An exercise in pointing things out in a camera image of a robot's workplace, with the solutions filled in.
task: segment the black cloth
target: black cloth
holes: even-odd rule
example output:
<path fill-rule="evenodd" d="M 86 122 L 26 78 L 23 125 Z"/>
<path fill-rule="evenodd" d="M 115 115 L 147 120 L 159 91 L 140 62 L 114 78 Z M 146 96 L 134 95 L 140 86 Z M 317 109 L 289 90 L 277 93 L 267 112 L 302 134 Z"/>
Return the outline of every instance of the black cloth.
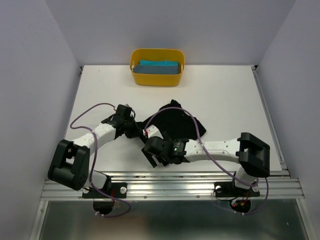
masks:
<path fill-rule="evenodd" d="M 172 99 L 169 104 L 164 105 L 159 110 L 169 107 L 182 108 L 180 103 Z M 148 117 L 143 122 L 137 122 L 137 125 L 140 128 L 144 129 L 151 117 L 152 116 Z M 202 137 L 207 130 L 201 124 L 201 122 L 199 122 L 197 119 L 195 120 L 199 128 L 200 137 Z M 166 132 L 172 140 L 197 139 L 197 132 L 194 121 L 188 114 L 178 109 L 169 109 L 160 112 L 157 116 L 155 116 L 150 125 L 155 125 L 161 133 Z"/>

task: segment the teal folded cloth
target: teal folded cloth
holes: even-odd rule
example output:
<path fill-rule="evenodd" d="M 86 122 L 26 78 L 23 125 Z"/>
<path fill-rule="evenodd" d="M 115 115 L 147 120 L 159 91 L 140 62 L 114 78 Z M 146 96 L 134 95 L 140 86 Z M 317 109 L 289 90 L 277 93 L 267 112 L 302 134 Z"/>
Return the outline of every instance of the teal folded cloth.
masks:
<path fill-rule="evenodd" d="M 137 65 L 133 68 L 136 74 L 179 74 L 179 66 Z"/>
<path fill-rule="evenodd" d="M 177 61 L 140 60 L 139 65 L 142 65 L 142 66 L 179 66 L 179 63 Z"/>

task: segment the yellow bin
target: yellow bin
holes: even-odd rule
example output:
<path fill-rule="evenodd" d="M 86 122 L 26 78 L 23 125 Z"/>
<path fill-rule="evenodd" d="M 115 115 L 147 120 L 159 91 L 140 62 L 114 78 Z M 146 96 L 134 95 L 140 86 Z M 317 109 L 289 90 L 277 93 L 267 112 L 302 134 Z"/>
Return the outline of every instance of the yellow bin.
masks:
<path fill-rule="evenodd" d="M 179 63 L 179 74 L 142 74 L 135 73 L 133 68 L 140 60 L 175 61 Z M 130 69 L 136 84 L 148 86 L 177 86 L 185 67 L 184 54 L 176 49 L 140 48 L 132 53 Z"/>

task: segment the white wall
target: white wall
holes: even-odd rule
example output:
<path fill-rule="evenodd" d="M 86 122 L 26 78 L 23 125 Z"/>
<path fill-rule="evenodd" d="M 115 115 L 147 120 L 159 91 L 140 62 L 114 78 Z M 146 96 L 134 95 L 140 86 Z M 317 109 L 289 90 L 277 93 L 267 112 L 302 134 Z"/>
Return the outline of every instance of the white wall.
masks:
<path fill-rule="evenodd" d="M 297 0 L 258 75 L 283 154 L 320 228 L 320 1 Z"/>
<path fill-rule="evenodd" d="M 178 48 L 189 64 L 258 64 L 295 0 L 46 0 L 84 64 Z"/>
<path fill-rule="evenodd" d="M 44 0 L 0 6 L 0 238 L 29 239 L 79 65 Z"/>

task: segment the gray folded cloth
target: gray folded cloth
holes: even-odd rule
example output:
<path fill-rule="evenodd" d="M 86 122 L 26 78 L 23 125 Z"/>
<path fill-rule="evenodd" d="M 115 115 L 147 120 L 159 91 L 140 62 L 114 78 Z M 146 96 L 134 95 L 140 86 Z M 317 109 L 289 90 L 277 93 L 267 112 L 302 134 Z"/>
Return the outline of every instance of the gray folded cloth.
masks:
<path fill-rule="evenodd" d="M 179 66 L 151 66 L 151 65 L 137 65 L 133 68 L 136 74 L 178 74 Z"/>

